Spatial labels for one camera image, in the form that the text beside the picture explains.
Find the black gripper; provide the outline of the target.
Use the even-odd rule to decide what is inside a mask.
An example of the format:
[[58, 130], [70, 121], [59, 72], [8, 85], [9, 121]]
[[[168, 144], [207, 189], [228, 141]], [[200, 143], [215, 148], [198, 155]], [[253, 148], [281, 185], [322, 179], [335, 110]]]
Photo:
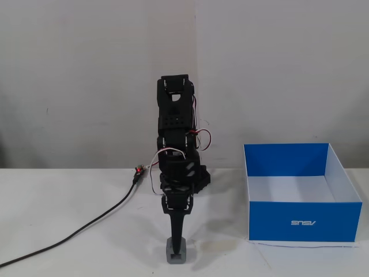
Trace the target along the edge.
[[160, 189], [163, 191], [161, 205], [163, 212], [171, 218], [171, 241], [174, 254], [186, 251], [186, 239], [182, 237], [183, 215], [193, 209], [194, 185], [162, 180]]

